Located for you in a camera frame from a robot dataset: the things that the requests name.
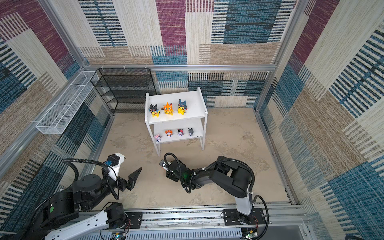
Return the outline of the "pink hood Doraemon figure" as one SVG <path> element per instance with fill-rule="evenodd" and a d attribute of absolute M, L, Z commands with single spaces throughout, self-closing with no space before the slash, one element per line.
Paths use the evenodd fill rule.
<path fill-rule="evenodd" d="M 157 143 L 161 141 L 162 136 L 160 134 L 155 135 L 155 140 Z"/>

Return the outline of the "orange crab hood Doraemon figure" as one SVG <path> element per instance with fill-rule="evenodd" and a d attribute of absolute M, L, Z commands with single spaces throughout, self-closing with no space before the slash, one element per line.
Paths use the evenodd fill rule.
<path fill-rule="evenodd" d="M 172 130 L 166 130 L 165 134 L 167 135 L 167 137 L 171 137 L 173 135 L 173 131 Z"/>

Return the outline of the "red hat Doraemon figure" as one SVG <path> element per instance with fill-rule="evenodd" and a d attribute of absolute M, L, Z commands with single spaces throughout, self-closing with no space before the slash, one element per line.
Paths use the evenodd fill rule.
<path fill-rule="evenodd" d="M 184 130 L 183 129 L 178 129 L 178 136 L 182 137 L 184 135 Z"/>

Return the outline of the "grey hood Doraemon figure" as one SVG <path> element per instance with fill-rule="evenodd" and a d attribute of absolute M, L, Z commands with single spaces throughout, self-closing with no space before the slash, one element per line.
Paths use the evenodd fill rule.
<path fill-rule="evenodd" d="M 194 134 L 194 129 L 193 128 L 188 128 L 188 136 L 192 137 Z"/>

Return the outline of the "orange yellow Pokemon figure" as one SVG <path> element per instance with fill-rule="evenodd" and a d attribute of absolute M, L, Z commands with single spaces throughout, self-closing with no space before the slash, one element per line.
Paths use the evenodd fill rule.
<path fill-rule="evenodd" d="M 173 110 L 173 104 L 170 104 L 170 103 L 166 103 L 162 110 L 164 111 L 165 115 L 173 115 L 174 113 L 174 110 Z"/>

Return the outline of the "black blue Luxray figure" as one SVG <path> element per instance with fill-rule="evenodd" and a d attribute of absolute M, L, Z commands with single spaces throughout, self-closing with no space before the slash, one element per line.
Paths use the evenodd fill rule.
<path fill-rule="evenodd" d="M 159 117 L 159 115 L 160 115 L 160 110 L 158 109 L 157 104 L 155 104 L 155 105 L 150 104 L 149 111 L 150 111 L 152 117 Z"/>

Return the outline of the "blue hood Pikachu figure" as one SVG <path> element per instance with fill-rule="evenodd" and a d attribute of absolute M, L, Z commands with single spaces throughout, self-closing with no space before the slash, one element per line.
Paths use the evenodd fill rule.
<path fill-rule="evenodd" d="M 186 113 L 187 109 L 188 109 L 187 102 L 186 101 L 182 101 L 181 99 L 179 99 L 179 102 L 178 102 L 178 114 L 184 115 Z"/>

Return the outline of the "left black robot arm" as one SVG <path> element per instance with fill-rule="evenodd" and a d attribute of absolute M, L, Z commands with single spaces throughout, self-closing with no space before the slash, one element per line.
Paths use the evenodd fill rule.
<path fill-rule="evenodd" d="M 75 173 L 73 182 L 65 190 L 55 193 L 40 203 L 25 220 L 25 228 L 10 236 L 11 240 L 24 240 L 27 237 L 41 240 L 52 230 L 78 218 L 80 211 L 90 212 L 107 196 L 113 195 L 115 200 L 119 200 L 120 192 L 131 191 L 135 187 L 142 171 L 142 168 L 138 168 L 126 180 L 106 163 L 86 159 L 64 159 L 63 161 Z M 76 163 L 100 166 L 102 175 L 91 174 L 80 178 Z"/>

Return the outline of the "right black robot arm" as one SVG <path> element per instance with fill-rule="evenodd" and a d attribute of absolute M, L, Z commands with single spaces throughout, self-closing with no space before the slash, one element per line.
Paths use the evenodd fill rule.
<path fill-rule="evenodd" d="M 236 207 L 223 210 L 226 226 L 268 223 L 269 214 L 261 208 L 254 207 L 252 189 L 255 174 L 246 163 L 219 156 L 207 167 L 191 170 L 174 154 L 166 153 L 159 165 L 166 170 L 166 177 L 174 182 L 180 182 L 188 194 L 205 185 L 216 184 L 233 196 Z"/>

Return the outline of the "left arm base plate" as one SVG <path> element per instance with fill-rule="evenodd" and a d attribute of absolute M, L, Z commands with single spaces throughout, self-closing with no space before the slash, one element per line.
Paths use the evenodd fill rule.
<path fill-rule="evenodd" d="M 123 222 L 119 223 L 116 229 L 127 232 L 130 229 L 141 228 L 143 212 L 125 212 L 125 216 Z"/>

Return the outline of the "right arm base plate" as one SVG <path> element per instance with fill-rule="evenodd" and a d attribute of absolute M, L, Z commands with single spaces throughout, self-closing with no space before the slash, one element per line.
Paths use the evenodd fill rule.
<path fill-rule="evenodd" d="M 264 225 L 266 224 L 266 214 L 261 208 L 252 208 L 249 215 L 241 214 L 236 209 L 224 209 L 221 217 L 226 226 L 237 225 Z"/>

